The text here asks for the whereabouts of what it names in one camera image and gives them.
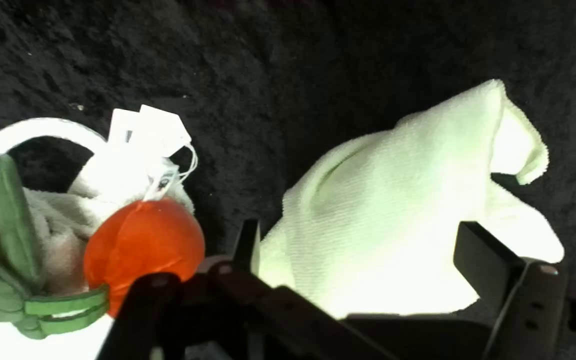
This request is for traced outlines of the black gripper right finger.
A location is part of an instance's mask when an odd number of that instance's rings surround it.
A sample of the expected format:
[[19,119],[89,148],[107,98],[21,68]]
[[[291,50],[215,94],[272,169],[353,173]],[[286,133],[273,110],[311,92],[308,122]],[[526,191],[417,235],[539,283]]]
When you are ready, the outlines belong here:
[[473,223],[457,227],[453,263],[491,319],[482,360],[554,360],[568,279],[512,254]]

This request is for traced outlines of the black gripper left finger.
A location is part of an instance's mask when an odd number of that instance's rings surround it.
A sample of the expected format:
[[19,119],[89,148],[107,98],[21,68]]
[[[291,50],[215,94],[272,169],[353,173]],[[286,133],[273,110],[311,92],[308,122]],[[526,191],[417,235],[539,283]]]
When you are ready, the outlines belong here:
[[245,221],[239,228],[237,243],[235,243],[234,257],[232,257],[234,266],[237,270],[243,270],[243,272],[251,270],[258,243],[260,243],[260,223]]

